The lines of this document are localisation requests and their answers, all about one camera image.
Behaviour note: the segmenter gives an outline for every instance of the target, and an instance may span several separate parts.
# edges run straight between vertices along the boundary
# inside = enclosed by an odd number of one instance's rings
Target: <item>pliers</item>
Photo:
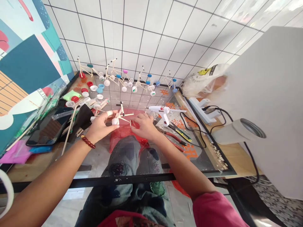
[[[174,123],[170,122],[168,127],[171,128],[172,130],[176,131],[177,133],[179,133],[180,136],[182,136],[187,142],[192,141],[192,139],[188,135],[186,135],[181,129],[179,129]]]
[[[170,133],[170,132],[166,132],[163,129],[160,129],[158,126],[156,126],[156,129],[160,132],[163,133],[167,136],[170,136],[172,138],[174,138],[176,141],[178,141],[181,145],[183,146],[187,146],[187,143],[185,143],[184,141],[182,141],[181,139],[179,139],[176,135]],[[171,142],[179,151],[184,152],[184,150],[182,149],[182,147],[179,147],[177,144]]]

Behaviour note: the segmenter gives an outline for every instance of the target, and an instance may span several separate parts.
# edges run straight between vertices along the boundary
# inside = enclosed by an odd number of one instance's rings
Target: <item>red bead bracelet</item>
[[[90,141],[88,141],[88,139],[84,136],[84,135],[81,135],[81,138],[82,140],[88,145],[90,146],[92,149],[95,149],[96,148],[96,145],[92,144]]]

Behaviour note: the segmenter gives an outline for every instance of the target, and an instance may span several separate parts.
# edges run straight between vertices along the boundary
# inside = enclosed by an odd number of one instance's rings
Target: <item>blue bottle cap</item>
[[[101,94],[101,93],[103,92],[103,89],[102,89],[102,88],[98,88],[98,89],[97,89],[97,92],[98,92],[99,94]]]

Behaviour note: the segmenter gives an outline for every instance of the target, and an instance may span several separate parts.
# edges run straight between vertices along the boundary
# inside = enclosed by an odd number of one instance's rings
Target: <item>white plastic bag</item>
[[[224,72],[228,67],[229,64],[218,64],[188,75],[181,84],[183,95],[189,98],[205,98],[213,90],[225,85]]]

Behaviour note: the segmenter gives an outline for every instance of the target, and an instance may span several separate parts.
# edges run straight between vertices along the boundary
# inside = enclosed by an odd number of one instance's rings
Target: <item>pink shirt sleeve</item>
[[[193,203],[193,215],[197,227],[248,227],[231,203],[220,192],[205,193],[199,196]]]

